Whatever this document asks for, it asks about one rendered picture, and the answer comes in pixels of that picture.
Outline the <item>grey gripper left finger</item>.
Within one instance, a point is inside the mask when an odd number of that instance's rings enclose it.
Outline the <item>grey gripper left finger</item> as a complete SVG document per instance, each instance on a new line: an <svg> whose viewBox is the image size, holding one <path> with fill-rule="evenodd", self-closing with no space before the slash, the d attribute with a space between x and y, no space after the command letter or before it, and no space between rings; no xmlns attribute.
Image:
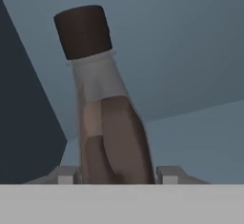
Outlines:
<svg viewBox="0 0 244 224"><path fill-rule="evenodd" d="M29 184L80 184L81 173L77 166L58 166L48 175L29 181Z"/></svg>

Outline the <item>dark cabinet door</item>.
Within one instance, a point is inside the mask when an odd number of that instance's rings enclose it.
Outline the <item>dark cabinet door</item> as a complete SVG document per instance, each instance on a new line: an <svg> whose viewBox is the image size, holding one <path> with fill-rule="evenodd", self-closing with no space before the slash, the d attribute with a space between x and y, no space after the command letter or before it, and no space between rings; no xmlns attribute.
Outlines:
<svg viewBox="0 0 244 224"><path fill-rule="evenodd" d="M67 139L0 0L0 184L50 173Z"/></svg>

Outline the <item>brown-capped shaker bottle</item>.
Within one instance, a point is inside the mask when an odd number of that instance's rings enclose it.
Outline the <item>brown-capped shaker bottle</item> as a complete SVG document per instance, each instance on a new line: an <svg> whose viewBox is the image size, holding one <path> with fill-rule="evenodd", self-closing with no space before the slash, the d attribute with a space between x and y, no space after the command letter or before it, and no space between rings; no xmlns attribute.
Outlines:
<svg viewBox="0 0 244 224"><path fill-rule="evenodd" d="M110 29L98 5L54 16L74 78L84 184L152 184L144 125L114 61Z"/></svg>

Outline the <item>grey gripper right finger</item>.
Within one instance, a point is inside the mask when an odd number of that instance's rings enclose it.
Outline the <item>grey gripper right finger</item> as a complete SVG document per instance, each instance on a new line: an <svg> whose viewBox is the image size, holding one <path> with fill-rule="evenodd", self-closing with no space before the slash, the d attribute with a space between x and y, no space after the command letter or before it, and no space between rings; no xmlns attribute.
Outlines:
<svg viewBox="0 0 244 224"><path fill-rule="evenodd" d="M157 184L206 184L206 181L188 175L180 166L158 166Z"/></svg>

